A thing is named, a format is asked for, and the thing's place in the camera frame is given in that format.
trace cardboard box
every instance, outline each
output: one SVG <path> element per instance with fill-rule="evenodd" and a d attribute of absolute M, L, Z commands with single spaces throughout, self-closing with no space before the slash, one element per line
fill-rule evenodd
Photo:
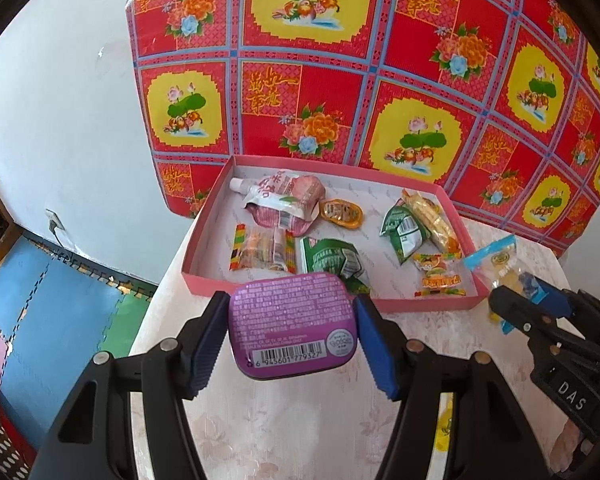
<path fill-rule="evenodd" d="M 277 170 L 314 174 L 326 188 L 327 199 L 342 198 L 362 208 L 365 219 L 358 230 L 347 230 L 318 218 L 306 235 L 340 238 L 355 245 L 369 275 L 371 297 L 382 312 L 468 310 L 487 297 L 486 288 L 462 266 L 466 296 L 414 298 L 420 271 L 410 261 L 400 266 L 388 238 L 378 234 L 385 212 L 400 198 L 402 188 L 406 188 L 438 203 L 458 236 L 462 253 L 473 253 L 475 248 L 469 233 L 440 186 L 353 166 L 251 155 L 234 155 L 229 159 L 196 220 L 182 264 L 182 275 L 192 294 L 211 296 L 216 290 L 231 294 L 241 283 L 288 275 L 265 269 L 229 270 L 236 224 L 255 225 L 250 213 L 241 207 L 244 197 L 229 190 L 229 181 L 234 176 L 260 179 Z M 296 238 L 297 262 L 299 240 Z M 427 241 L 419 252 L 439 251 Z"/>

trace green snack bag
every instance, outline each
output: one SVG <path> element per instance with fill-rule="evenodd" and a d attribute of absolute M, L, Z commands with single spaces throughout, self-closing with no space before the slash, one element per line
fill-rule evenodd
<path fill-rule="evenodd" d="M 300 241 L 300 260 L 302 272 L 335 274 L 351 294 L 368 294 L 371 290 L 360 255 L 352 244 L 306 237 Z"/>
<path fill-rule="evenodd" d="M 426 242 L 431 233 L 400 198 L 384 215 L 380 236 L 389 237 L 400 264 Z"/>

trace red patterned cloth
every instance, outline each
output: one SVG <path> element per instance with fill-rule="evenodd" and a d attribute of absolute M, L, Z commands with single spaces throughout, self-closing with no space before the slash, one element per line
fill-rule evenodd
<path fill-rule="evenodd" d="M 128 23 L 183 216 L 235 153 L 435 182 L 558 254 L 600 204 L 600 60 L 554 0 L 132 0 Z"/>

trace electrical cord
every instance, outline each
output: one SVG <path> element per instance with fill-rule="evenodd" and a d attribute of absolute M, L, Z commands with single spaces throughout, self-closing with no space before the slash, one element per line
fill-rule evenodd
<path fill-rule="evenodd" d="M 58 228 L 58 224 L 54 221 L 54 220 L 49 220 L 49 230 L 53 233 L 54 237 L 56 238 L 56 242 L 58 242 L 58 245 L 60 247 L 62 247 L 62 250 L 67 253 L 67 257 L 66 259 L 69 260 L 69 265 L 72 266 L 74 264 L 74 258 L 75 255 L 72 251 L 70 251 L 69 249 L 67 249 L 62 242 L 60 241 L 60 238 L 58 238 L 58 234 L 56 233 L 56 229 Z"/>

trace person's hand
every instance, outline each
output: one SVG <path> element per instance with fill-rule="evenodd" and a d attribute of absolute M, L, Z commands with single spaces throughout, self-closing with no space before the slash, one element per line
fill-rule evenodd
<path fill-rule="evenodd" d="M 573 452 L 580 441 L 582 441 L 581 452 L 585 455 L 589 454 L 593 444 L 589 440 L 582 440 L 582 436 L 580 429 L 573 422 L 567 420 L 562 433 L 555 439 L 554 448 L 549 454 L 549 467 L 554 473 L 567 471 L 573 461 Z"/>

